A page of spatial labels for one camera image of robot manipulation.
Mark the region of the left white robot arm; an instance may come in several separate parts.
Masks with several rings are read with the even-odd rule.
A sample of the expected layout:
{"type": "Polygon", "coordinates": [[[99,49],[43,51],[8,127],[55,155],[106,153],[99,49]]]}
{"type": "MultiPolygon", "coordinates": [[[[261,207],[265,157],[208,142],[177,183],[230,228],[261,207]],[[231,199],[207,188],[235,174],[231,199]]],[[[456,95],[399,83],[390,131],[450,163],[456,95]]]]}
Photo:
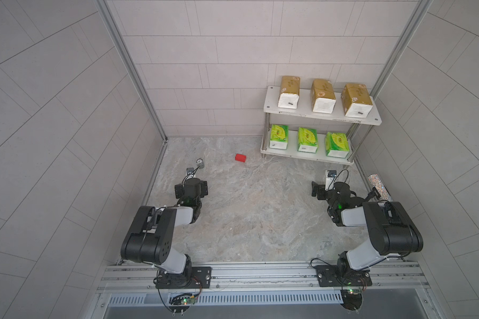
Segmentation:
{"type": "Polygon", "coordinates": [[[207,182],[191,178],[175,186],[175,195],[173,206],[138,208],[121,245],[122,259],[150,263],[170,275],[189,275],[190,257],[172,248],[174,229],[197,221],[207,182]]]}

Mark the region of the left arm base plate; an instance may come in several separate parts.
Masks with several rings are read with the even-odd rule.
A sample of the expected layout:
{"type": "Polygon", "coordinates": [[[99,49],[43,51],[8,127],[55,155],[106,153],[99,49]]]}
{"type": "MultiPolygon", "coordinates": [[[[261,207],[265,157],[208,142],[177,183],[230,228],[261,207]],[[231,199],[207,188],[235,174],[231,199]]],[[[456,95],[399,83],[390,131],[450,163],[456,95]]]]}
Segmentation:
{"type": "Polygon", "coordinates": [[[154,283],[157,289],[200,289],[210,288],[211,267],[193,267],[182,274],[163,273],[157,275],[154,283]]]}

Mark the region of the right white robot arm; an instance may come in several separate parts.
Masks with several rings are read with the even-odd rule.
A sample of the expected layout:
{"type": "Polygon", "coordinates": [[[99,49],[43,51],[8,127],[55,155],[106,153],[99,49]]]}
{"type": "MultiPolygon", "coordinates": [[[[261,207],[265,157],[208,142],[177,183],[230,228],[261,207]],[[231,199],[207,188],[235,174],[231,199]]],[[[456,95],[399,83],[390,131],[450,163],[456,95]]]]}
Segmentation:
{"type": "Polygon", "coordinates": [[[334,182],[330,189],[312,182],[312,196],[328,203],[328,216],[336,226],[367,228],[366,241],[339,255],[342,274],[367,271],[388,256],[406,257],[423,249],[423,237],[401,203],[372,201],[380,197],[376,188],[360,198],[345,182],[334,182]]]}

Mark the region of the gold tissue pack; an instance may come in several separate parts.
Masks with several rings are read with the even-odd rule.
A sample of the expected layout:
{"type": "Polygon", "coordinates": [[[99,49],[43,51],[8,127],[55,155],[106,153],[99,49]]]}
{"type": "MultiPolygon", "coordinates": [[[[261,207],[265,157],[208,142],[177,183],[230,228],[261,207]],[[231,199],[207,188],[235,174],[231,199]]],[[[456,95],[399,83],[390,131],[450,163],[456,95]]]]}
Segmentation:
{"type": "Polygon", "coordinates": [[[283,76],[279,92],[279,108],[297,109],[300,97],[300,78],[283,76]]]}
{"type": "Polygon", "coordinates": [[[331,81],[316,78],[311,86],[312,111],[323,114],[332,114],[336,97],[331,81]]]}
{"type": "Polygon", "coordinates": [[[360,83],[346,83],[341,101],[346,117],[366,118],[374,107],[366,85],[360,83]]]}

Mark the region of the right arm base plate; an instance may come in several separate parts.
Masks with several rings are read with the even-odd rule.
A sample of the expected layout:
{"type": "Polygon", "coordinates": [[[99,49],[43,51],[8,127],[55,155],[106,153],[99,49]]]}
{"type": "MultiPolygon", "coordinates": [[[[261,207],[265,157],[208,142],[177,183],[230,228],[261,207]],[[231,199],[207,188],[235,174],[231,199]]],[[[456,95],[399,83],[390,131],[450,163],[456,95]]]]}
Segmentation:
{"type": "Polygon", "coordinates": [[[341,271],[336,265],[316,265],[312,267],[320,287],[370,287],[372,279],[369,271],[347,269],[341,271]]]}

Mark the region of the green tissue pack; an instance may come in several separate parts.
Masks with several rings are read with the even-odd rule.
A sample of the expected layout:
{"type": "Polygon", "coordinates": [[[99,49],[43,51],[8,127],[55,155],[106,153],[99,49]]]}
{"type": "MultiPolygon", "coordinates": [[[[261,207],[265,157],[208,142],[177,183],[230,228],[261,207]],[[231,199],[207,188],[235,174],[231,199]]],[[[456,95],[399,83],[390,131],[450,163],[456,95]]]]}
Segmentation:
{"type": "Polygon", "coordinates": [[[289,144],[289,128],[286,125],[272,124],[269,137],[269,147],[276,150],[286,150],[289,144]]]}
{"type": "Polygon", "coordinates": [[[349,141],[344,133],[327,132],[325,137],[326,155],[333,158],[346,158],[350,152],[349,141]]]}
{"type": "Polygon", "coordinates": [[[319,148],[319,141],[317,131],[312,128],[303,128],[298,129],[298,143],[297,151],[304,153],[315,154],[319,148]]]}

